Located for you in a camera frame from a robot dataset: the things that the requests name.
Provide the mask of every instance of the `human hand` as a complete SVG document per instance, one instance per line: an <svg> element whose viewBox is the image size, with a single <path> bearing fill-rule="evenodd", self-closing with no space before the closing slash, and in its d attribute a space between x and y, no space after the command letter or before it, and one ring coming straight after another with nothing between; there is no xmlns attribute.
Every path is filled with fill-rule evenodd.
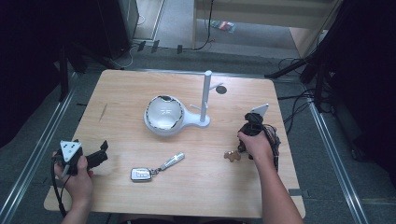
<svg viewBox="0 0 396 224"><path fill-rule="evenodd" d="M80 156L77 164L78 174L74 176L67 175L62 178L64 168L58 163L54 165L54 173L62 180L64 187L72 198L72 207L83 207L86 209L91 209L92 207L93 184L91 177L93 176L93 171L87 172L87 166L87 158Z"/></svg>
<svg viewBox="0 0 396 224"><path fill-rule="evenodd" d="M264 131L261 131L255 136L248 136L242 132L238 132L237 136L244 142L248 154L253 157L255 162L271 161L272 164L274 155Z"/></svg>

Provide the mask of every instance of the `white pole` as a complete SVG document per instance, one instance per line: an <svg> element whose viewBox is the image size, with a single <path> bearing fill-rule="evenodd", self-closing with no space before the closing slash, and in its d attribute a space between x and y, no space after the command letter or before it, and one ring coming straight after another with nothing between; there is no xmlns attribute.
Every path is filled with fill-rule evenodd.
<svg viewBox="0 0 396 224"><path fill-rule="evenodd" d="M210 78L212 78L212 71L207 70L205 72L204 90L202 93L201 119L200 119L201 122L205 122L207 100L209 98Z"/></svg>

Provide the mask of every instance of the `small key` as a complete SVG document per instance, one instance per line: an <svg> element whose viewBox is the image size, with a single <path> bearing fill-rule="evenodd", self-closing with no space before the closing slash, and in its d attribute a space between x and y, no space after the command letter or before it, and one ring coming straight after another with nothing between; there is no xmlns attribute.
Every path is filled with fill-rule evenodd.
<svg viewBox="0 0 396 224"><path fill-rule="evenodd" d="M131 171L131 179L134 182L146 182L152 178L152 172L149 168L133 168Z"/></svg>

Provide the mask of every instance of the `small brown object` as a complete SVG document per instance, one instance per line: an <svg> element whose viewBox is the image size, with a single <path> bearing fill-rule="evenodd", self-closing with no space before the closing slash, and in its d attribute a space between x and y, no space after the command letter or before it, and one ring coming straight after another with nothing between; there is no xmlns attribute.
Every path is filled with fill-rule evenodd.
<svg viewBox="0 0 396 224"><path fill-rule="evenodd" d="M224 159L229 159L230 161L241 160L241 155L238 151L226 151L224 152Z"/></svg>

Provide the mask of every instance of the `human arm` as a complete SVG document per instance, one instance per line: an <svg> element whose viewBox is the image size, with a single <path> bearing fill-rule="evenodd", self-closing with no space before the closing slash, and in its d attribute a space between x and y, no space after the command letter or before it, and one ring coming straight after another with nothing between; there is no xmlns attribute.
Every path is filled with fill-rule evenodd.
<svg viewBox="0 0 396 224"><path fill-rule="evenodd" d="M78 174L69 175L61 179L63 167L54 165L54 172L64 182L64 187L72 198L72 206L62 223L86 223L92 208L93 185L91 181L92 171L87 172L88 162L84 156L78 159Z"/></svg>
<svg viewBox="0 0 396 224"><path fill-rule="evenodd" d="M238 137L253 157L262 185L263 223L303 223L297 207L288 194L274 166L271 146L263 131L255 136L242 132Z"/></svg>

